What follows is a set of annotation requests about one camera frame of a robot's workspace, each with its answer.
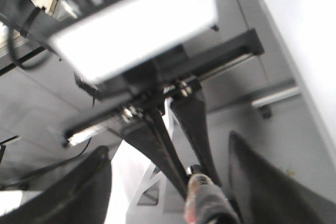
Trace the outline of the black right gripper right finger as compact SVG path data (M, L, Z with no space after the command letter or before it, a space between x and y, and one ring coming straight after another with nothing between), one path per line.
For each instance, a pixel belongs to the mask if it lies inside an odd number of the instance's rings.
M228 142L229 183L243 223L322 223L294 181L256 153L237 132Z

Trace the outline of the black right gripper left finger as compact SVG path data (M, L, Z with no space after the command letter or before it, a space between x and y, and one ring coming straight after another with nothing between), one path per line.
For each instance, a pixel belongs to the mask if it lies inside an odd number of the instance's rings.
M1 223L104 223L111 179L108 148L99 146L44 192L1 216Z

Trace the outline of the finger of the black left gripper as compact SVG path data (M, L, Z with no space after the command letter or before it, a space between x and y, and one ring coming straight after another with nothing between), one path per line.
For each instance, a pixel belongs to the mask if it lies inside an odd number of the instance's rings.
M122 137L150 159L186 199L188 177L158 109L146 111L142 118L125 126Z
M214 184L221 186L222 182L216 170L209 143L204 100L195 96L175 99L172 102L172 111L185 133L203 173Z

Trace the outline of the black left gripper body rail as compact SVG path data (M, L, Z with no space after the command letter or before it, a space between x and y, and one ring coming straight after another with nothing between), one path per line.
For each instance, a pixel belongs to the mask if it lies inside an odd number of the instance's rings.
M259 56L264 48L255 29L250 29L233 39L214 46L194 57L187 56L182 46L176 46L157 57L139 63L101 84L89 84L75 75L77 86L98 100L116 99L106 108L93 112L70 123L63 131L64 147L71 145L71 138L107 119L108 114L123 104L152 104L155 97L163 102L163 90L190 76L208 74L243 55Z

